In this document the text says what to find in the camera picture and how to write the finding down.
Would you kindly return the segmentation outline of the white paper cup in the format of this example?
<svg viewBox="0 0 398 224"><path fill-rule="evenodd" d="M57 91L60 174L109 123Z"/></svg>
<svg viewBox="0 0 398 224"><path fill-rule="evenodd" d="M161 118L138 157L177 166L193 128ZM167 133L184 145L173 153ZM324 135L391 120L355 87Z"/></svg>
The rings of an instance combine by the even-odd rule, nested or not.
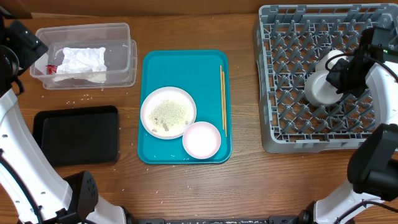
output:
<svg viewBox="0 0 398 224"><path fill-rule="evenodd" d="M326 70L326 62L331 59L332 57L339 55L339 54L343 54L342 51L340 50L332 50L330 52L328 52L321 60L319 60L315 66L315 71L322 71L322 70ZM328 68L332 69L333 66L337 63L337 61L339 61L339 59L345 59L347 60L347 56L340 56L340 57L336 57L333 60L331 60L328 63Z"/></svg>

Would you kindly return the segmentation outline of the grey bowl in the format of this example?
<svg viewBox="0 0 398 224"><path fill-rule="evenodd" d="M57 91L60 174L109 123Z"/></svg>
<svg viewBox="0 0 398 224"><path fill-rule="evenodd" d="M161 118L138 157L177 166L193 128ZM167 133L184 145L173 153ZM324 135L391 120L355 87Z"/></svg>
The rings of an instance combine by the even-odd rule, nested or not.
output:
<svg viewBox="0 0 398 224"><path fill-rule="evenodd" d="M337 89L326 80L327 75L327 70L320 70L311 74L305 81L305 98L313 106L330 106L343 96L342 93L337 94Z"/></svg>

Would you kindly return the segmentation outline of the white napkin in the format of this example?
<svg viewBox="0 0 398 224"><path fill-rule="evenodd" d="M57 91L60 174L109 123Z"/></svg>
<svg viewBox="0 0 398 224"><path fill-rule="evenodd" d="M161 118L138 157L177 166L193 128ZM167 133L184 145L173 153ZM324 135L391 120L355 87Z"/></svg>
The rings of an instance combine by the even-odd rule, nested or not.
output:
<svg viewBox="0 0 398 224"><path fill-rule="evenodd" d="M53 80L74 78L93 83L105 83L107 66L104 61L105 47L100 48L69 48L63 49L63 62L57 66Z"/></svg>

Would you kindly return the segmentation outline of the red snack wrapper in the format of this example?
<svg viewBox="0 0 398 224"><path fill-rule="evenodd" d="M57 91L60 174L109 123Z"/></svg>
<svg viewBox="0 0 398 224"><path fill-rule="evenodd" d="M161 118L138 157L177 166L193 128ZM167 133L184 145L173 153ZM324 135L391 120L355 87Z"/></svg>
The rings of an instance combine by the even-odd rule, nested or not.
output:
<svg viewBox="0 0 398 224"><path fill-rule="evenodd" d="M56 65L51 65L47 64L46 69L47 69L47 74L48 75L55 75L57 73L57 66Z"/></svg>

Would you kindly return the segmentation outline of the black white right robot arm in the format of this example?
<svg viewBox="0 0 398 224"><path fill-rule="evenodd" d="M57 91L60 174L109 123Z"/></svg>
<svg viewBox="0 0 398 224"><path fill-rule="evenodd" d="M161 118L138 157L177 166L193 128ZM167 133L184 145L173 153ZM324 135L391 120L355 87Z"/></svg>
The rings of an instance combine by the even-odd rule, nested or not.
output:
<svg viewBox="0 0 398 224"><path fill-rule="evenodd" d="M305 97L314 106L329 106L342 95L373 98L376 129L349 160L347 180L326 198L313 202L292 223L353 223L354 217L397 198L397 51L389 49L389 29L362 31L351 54L333 50L305 82Z"/></svg>

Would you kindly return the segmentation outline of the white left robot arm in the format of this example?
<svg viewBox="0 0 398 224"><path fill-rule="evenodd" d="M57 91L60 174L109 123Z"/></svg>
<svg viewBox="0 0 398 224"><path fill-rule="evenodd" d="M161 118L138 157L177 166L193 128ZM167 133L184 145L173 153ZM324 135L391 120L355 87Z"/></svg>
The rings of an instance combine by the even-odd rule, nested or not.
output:
<svg viewBox="0 0 398 224"><path fill-rule="evenodd" d="M18 105L19 80L48 50L23 23L1 26L1 185L19 223L134 223L133 216L99 196L88 171L58 175L30 133Z"/></svg>

